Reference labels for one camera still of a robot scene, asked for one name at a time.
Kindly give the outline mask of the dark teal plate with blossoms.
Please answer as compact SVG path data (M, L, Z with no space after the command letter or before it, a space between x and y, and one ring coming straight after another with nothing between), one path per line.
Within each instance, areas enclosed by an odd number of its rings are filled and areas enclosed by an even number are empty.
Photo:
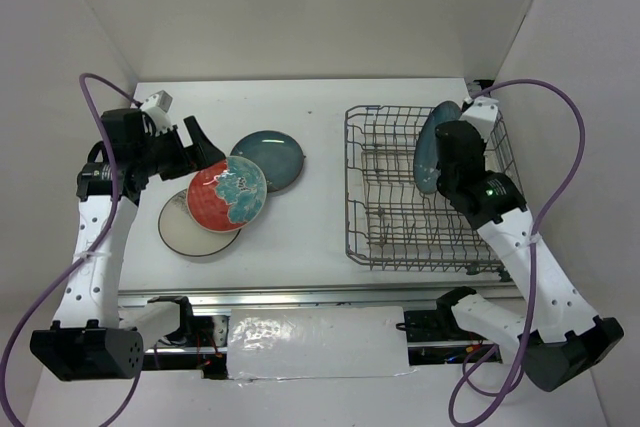
M417 189L425 195L437 191L437 142L435 129L442 123L456 121L461 116L460 107L452 101L444 101L433 108L416 142L413 158L413 179Z

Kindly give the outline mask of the red and teal plate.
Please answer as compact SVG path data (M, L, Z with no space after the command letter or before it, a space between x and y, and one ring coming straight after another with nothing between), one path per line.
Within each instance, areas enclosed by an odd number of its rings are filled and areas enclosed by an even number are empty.
M192 219L205 230L226 233L239 230L261 213L267 182L252 161L229 156L199 171L186 192Z

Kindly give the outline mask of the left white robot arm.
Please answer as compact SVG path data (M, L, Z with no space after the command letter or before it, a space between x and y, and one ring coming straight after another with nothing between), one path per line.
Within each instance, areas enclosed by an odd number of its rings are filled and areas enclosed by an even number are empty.
M159 109L115 109L100 117L104 138L77 177L74 269L51 326L30 339L31 353L63 382L134 378L145 352L162 338L184 346L196 337L185 296L155 297L141 310L118 306L124 251L149 179L177 179L225 157L194 117L184 124L189 146Z

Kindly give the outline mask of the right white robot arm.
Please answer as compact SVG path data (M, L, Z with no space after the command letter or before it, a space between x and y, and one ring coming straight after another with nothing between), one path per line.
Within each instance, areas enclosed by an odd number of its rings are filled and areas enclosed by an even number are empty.
M485 166L486 143L466 121L435 130L439 192L461 213L502 262L527 304L527 320L470 292L440 310L436 326L448 339L478 333L503 349L522 350L521 367L539 389L551 392L600 363L624 330L602 317L568 279L511 178Z

